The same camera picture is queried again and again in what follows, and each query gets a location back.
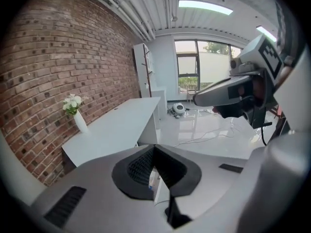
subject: glossy floor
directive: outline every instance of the glossy floor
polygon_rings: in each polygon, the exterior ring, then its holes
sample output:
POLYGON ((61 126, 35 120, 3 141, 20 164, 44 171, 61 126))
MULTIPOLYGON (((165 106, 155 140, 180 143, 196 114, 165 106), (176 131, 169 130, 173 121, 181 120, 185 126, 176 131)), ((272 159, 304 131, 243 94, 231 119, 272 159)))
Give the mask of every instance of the glossy floor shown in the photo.
MULTIPOLYGON (((176 146, 209 155, 248 159, 252 150, 263 147, 260 129, 253 129, 243 118, 222 118, 212 114, 212 107, 198 107, 183 102, 191 110, 179 119, 167 114, 160 122, 160 144, 176 146)), ((265 142, 272 136, 277 118, 267 112, 266 121, 273 124, 263 128, 265 142)))

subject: window frame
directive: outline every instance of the window frame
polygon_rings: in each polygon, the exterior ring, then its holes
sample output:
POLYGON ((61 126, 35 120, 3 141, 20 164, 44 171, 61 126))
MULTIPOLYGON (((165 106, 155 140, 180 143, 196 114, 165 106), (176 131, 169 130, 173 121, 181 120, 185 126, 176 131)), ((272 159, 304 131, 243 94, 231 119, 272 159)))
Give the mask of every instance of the window frame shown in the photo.
POLYGON ((218 41, 210 41, 210 40, 200 40, 200 39, 184 39, 183 40, 183 39, 178 39, 178 40, 174 40, 174 43, 176 41, 194 41, 194 43, 195 43, 196 53, 177 53, 176 52, 176 61, 177 61, 178 80, 179 80, 179 78, 183 78, 183 77, 197 77, 198 78, 198 84, 197 84, 197 87, 198 87, 197 90, 198 91, 200 90, 200 86, 201 86, 200 56, 199 56, 198 41, 213 42, 213 43, 219 43, 219 44, 227 45, 228 46, 228 55, 229 55, 230 59, 232 59, 231 47, 239 48, 239 47, 236 47, 236 46, 228 44, 228 43, 218 42, 218 41), (178 58, 179 57, 195 57, 196 63, 197 63, 197 73, 179 74, 179 64, 178 64, 178 58))

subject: ceiling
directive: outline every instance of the ceiling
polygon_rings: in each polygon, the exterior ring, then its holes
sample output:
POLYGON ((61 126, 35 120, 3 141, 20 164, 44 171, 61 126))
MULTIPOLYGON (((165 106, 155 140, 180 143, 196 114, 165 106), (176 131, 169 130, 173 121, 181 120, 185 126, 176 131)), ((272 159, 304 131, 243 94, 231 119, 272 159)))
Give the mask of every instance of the ceiling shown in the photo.
MULTIPOLYGON (((129 0, 124 1, 137 13, 129 0)), ((178 8, 178 0, 136 1, 155 36, 195 33, 230 38, 247 44, 260 34, 256 30, 258 25, 276 36, 274 0, 200 0, 232 9, 233 12, 228 16, 204 9, 178 8), (170 20, 172 14, 178 18, 176 22, 170 20)))

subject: brick wall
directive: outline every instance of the brick wall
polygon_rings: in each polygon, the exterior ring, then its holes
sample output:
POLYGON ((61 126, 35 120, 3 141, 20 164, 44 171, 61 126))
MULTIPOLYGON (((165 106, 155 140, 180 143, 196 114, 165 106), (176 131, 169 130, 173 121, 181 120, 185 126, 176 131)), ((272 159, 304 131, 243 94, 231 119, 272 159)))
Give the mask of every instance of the brick wall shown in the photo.
POLYGON ((135 38, 96 0, 29 0, 0 51, 0 126, 16 157, 46 185, 64 175, 61 146, 78 130, 62 111, 74 93, 87 124, 138 97, 135 38))

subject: flower vase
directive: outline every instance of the flower vase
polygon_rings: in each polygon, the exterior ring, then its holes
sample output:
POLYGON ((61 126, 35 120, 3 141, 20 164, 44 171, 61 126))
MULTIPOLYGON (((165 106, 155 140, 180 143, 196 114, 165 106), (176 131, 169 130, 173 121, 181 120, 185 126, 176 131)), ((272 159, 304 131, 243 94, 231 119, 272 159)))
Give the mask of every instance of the flower vase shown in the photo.
POLYGON ((82 132, 82 133, 87 133, 88 132, 88 127, 86 125, 86 122, 84 121, 82 115, 80 114, 79 111, 77 111, 77 113, 73 116, 74 121, 76 122, 76 125, 78 127, 78 129, 82 132))

